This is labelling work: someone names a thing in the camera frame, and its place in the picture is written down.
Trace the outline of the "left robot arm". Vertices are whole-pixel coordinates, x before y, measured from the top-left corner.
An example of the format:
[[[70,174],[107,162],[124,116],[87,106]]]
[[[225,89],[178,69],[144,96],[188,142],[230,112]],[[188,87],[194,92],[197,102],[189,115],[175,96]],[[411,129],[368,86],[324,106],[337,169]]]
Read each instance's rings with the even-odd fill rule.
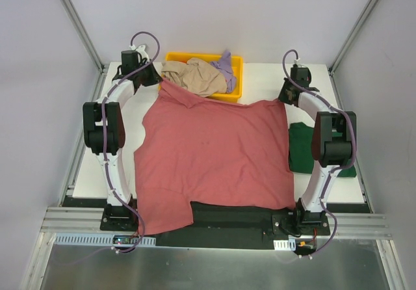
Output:
[[[141,86],[162,81],[145,45],[131,45],[121,52],[121,60],[107,92],[83,104],[84,143],[96,156],[107,188],[100,224],[103,231],[139,229],[137,201],[129,190],[122,159],[126,140],[122,108]]]

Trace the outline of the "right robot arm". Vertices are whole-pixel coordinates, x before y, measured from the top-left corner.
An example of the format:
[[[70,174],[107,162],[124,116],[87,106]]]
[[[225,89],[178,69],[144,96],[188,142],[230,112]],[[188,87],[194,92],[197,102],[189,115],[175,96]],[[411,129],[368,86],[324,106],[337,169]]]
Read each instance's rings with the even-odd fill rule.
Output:
[[[314,165],[309,183],[294,211],[278,226],[283,233],[300,237],[324,227],[328,221],[326,201],[335,178],[354,165],[356,114],[332,106],[317,88],[310,87],[309,68],[294,64],[285,74],[279,101],[302,109],[315,122],[311,140]]]

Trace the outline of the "green t shirt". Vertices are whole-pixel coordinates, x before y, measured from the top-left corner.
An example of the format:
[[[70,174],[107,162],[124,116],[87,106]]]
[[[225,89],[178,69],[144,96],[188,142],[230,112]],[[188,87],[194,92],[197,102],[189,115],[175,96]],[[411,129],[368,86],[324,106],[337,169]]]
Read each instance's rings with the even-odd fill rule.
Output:
[[[311,153],[313,127],[303,122],[292,123],[289,127],[289,168],[292,172],[312,174],[315,160]]]

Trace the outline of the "pink t shirt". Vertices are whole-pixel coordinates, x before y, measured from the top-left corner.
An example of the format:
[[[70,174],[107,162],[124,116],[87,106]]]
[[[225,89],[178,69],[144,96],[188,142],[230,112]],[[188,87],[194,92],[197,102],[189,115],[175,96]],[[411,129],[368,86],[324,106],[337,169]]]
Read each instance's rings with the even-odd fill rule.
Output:
[[[134,161],[146,234],[191,225],[194,202],[294,207],[287,114],[278,100],[228,103],[163,81],[142,124]]]

